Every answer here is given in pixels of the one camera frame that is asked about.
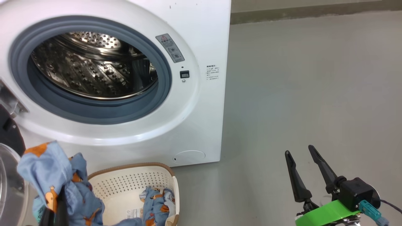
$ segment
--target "perforated basket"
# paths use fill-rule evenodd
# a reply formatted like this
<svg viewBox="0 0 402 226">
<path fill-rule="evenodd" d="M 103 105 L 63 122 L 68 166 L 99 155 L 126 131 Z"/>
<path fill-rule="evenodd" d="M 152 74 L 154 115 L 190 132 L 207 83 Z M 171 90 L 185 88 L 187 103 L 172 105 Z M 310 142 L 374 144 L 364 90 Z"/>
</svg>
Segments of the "perforated basket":
<svg viewBox="0 0 402 226">
<path fill-rule="evenodd" d="M 146 187 L 168 188 L 174 192 L 176 213 L 169 224 L 176 226 L 180 212 L 177 179 L 171 168 L 162 163 L 141 163 L 109 168 L 88 177 L 94 194 L 105 204 L 104 225 L 114 225 L 127 214 L 143 207 L 139 199 Z"/>
</svg>

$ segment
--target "front-loading washing machine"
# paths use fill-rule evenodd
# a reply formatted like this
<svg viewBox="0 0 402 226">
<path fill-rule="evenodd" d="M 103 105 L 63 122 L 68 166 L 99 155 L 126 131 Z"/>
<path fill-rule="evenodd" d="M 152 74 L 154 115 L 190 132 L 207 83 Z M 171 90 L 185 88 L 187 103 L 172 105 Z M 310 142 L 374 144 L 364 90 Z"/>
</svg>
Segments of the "front-loading washing machine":
<svg viewBox="0 0 402 226">
<path fill-rule="evenodd" d="M 2 0 L 0 103 L 88 172 L 220 159 L 230 0 Z"/>
</svg>

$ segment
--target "metal bracket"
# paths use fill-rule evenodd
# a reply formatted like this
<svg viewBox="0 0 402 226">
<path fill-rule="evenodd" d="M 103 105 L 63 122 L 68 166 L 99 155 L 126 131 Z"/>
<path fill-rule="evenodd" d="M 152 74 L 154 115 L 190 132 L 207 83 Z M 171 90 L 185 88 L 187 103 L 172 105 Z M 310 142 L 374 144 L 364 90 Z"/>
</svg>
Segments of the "metal bracket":
<svg viewBox="0 0 402 226">
<path fill-rule="evenodd" d="M 27 108 L 15 97 L 15 95 L 7 88 L 3 81 L 0 80 L 0 105 L 8 111 L 11 118 L 15 118 L 22 112 L 29 112 Z"/>
</svg>

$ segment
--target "gray rubber gasket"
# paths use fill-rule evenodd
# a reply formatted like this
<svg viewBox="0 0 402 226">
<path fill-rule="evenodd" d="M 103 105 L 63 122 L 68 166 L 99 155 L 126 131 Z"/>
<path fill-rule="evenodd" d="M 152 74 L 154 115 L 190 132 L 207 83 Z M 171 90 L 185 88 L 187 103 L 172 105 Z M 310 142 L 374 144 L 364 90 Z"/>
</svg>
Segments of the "gray rubber gasket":
<svg viewBox="0 0 402 226">
<path fill-rule="evenodd" d="M 86 99 L 56 87 L 36 68 L 30 54 L 44 40 L 73 31 L 106 33 L 135 46 L 155 66 L 158 82 L 141 95 L 116 101 Z M 14 41 L 9 63 L 17 84 L 30 99 L 58 116 L 88 124 L 124 123 L 151 113 L 166 99 L 172 81 L 166 58 L 148 38 L 120 23 L 91 16 L 57 17 L 29 27 Z"/>
</svg>

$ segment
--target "concrete floor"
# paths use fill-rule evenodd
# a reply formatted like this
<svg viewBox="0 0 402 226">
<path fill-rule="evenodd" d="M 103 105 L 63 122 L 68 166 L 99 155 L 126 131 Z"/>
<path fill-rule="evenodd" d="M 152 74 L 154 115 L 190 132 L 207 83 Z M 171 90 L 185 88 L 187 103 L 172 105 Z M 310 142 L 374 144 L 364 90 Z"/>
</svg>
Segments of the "concrete floor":
<svg viewBox="0 0 402 226">
<path fill-rule="evenodd" d="M 302 204 L 286 150 L 313 201 L 329 201 L 309 144 L 338 175 L 402 207 L 401 21 L 387 12 L 232 26 L 222 158 L 174 168 L 179 225 L 294 225 Z M 380 210 L 392 225 L 402 220 Z"/>
</svg>

